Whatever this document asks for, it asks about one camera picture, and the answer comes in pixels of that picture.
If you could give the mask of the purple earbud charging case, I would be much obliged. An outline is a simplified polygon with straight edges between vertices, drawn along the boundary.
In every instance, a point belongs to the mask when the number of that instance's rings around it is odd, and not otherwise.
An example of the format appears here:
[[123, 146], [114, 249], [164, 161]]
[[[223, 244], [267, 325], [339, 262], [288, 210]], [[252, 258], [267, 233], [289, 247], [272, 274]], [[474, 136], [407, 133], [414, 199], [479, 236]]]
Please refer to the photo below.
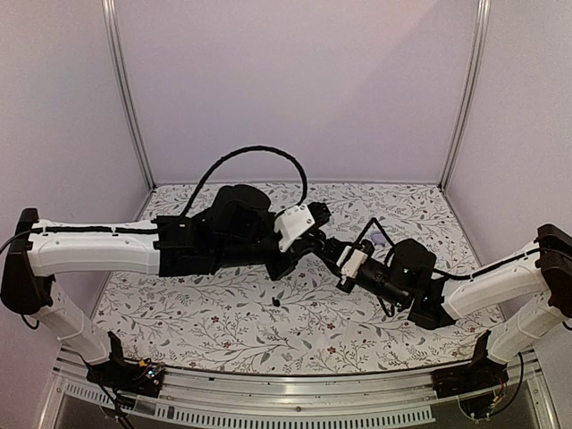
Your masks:
[[371, 238], [370, 240], [376, 245], [376, 246], [382, 246], [385, 247], [389, 244], [389, 241], [384, 237], [384, 235], [381, 232], [373, 232], [371, 234]]

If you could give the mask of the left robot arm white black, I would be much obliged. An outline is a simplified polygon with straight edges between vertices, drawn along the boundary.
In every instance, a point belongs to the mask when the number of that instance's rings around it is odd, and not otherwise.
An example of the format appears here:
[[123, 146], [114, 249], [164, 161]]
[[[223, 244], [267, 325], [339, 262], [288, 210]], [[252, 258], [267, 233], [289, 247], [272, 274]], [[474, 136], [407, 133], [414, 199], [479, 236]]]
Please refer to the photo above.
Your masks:
[[73, 348], [114, 388], [132, 381], [120, 340], [102, 331], [54, 285], [58, 273], [134, 272], [160, 277], [213, 274], [221, 268], [263, 265], [273, 280], [319, 248], [310, 234], [326, 224], [324, 203], [300, 202], [279, 213], [249, 185], [224, 186], [207, 209], [191, 216], [88, 225], [40, 219], [22, 211], [7, 245], [1, 300], [30, 315]]

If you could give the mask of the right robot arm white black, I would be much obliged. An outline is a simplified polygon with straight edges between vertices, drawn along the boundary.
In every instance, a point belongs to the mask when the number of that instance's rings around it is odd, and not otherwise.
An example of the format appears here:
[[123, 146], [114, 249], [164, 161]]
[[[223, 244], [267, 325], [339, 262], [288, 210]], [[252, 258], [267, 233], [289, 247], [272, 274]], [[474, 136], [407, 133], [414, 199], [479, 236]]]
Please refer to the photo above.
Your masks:
[[318, 256], [340, 277], [341, 290], [358, 286], [407, 311], [408, 320], [426, 330], [455, 324], [476, 311], [522, 295], [531, 299], [507, 322], [492, 328], [475, 347], [474, 361], [462, 382], [482, 389], [518, 352], [571, 317], [571, 237], [553, 224], [538, 228], [536, 238], [515, 254], [470, 274], [436, 269], [436, 256], [407, 239], [380, 262], [369, 245], [328, 239]]

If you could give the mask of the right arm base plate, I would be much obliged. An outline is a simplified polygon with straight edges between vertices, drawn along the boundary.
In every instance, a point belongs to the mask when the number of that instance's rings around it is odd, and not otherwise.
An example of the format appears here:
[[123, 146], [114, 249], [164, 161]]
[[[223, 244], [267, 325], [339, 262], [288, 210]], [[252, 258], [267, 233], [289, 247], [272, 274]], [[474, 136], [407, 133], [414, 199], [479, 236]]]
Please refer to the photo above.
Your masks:
[[460, 401], [461, 411], [473, 419], [490, 417], [501, 401], [509, 380], [507, 364], [492, 361], [487, 351], [490, 331], [482, 334], [475, 344], [468, 363], [431, 372], [433, 390], [439, 399], [473, 393]]

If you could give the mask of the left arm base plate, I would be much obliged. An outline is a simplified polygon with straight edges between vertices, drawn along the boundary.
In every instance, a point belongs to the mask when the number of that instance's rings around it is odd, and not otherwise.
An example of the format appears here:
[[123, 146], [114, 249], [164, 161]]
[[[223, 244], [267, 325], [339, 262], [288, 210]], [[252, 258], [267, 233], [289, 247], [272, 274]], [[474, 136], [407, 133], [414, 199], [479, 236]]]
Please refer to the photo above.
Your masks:
[[119, 338], [107, 333], [110, 351], [106, 360], [99, 364], [87, 363], [87, 379], [114, 391], [125, 391], [149, 398], [158, 398], [163, 387], [164, 365], [145, 358], [130, 362], [124, 358]]

